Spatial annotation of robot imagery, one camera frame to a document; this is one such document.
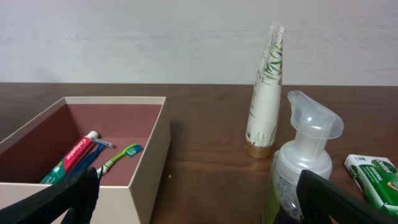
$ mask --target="toothbrush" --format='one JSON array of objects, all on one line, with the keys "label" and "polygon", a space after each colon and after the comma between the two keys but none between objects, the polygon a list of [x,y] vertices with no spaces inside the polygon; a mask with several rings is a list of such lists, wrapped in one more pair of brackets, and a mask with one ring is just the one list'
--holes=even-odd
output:
[{"label": "toothbrush", "polygon": [[88,166],[90,166],[93,162],[94,162],[94,160],[99,156],[99,154],[104,150],[104,148],[105,147],[110,147],[110,146],[112,146],[112,143],[110,143],[110,142],[107,142],[107,141],[104,141],[104,140],[101,140],[100,142],[99,141],[96,141],[96,140],[99,140],[99,139],[92,139],[92,138],[90,138],[92,141],[94,141],[94,142],[96,142],[97,144],[98,144],[98,147],[97,147],[97,149],[94,151],[94,152],[92,152],[92,153],[90,153],[89,155],[87,155],[69,174],[68,174],[68,177],[70,177],[70,176],[72,176],[72,175],[75,175],[75,174],[77,174],[78,172],[80,172],[80,171],[82,171],[84,168],[86,168],[86,167],[88,167]]},{"label": "toothbrush", "polygon": [[110,161],[106,162],[104,165],[102,165],[101,168],[97,169],[97,174],[98,177],[101,175],[101,170],[102,170],[102,175],[105,175],[107,171],[112,167],[112,165],[118,161],[120,158],[123,156],[127,155],[129,157],[135,156],[137,153],[141,152],[144,148],[139,145],[139,144],[132,144],[131,146],[128,146],[125,148],[119,155],[113,157]]}]

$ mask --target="soap package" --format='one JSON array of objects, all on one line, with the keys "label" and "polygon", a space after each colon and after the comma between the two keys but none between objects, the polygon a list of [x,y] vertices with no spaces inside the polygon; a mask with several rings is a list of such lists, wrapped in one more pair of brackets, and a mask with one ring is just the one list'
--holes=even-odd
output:
[{"label": "soap package", "polygon": [[398,217],[398,173],[388,158],[349,155],[344,164],[370,204]]}]

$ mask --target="soap bottle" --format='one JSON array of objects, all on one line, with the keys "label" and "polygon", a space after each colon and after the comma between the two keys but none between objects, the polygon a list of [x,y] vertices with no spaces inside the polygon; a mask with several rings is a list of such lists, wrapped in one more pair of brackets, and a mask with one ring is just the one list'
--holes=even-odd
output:
[{"label": "soap bottle", "polygon": [[329,179],[332,163],[324,150],[326,141],[339,137],[344,129],[337,114],[301,91],[290,91],[287,98],[292,107],[290,122],[297,133],[274,154],[263,223],[302,223],[296,194],[301,171],[308,169]]}]

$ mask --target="black object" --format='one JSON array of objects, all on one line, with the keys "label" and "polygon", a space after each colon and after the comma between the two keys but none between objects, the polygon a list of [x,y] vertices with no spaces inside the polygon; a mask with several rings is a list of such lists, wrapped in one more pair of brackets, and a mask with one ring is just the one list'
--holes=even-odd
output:
[{"label": "black object", "polygon": [[0,210],[0,223],[51,223],[68,210],[62,224],[91,220],[100,191],[94,167],[64,179],[30,197]]},{"label": "black object", "polygon": [[329,216],[346,224],[398,223],[398,218],[370,206],[309,170],[301,172],[297,197],[306,224],[332,224]]}]

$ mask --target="open box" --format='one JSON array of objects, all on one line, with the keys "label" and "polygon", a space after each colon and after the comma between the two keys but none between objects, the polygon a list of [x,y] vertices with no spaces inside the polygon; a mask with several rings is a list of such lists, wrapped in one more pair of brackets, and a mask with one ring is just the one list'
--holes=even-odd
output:
[{"label": "open box", "polygon": [[0,142],[0,208],[48,187],[38,183],[90,131],[116,146],[99,155],[91,165],[96,168],[131,144],[144,147],[102,178],[91,222],[149,223],[170,143],[165,97],[58,100]]}]

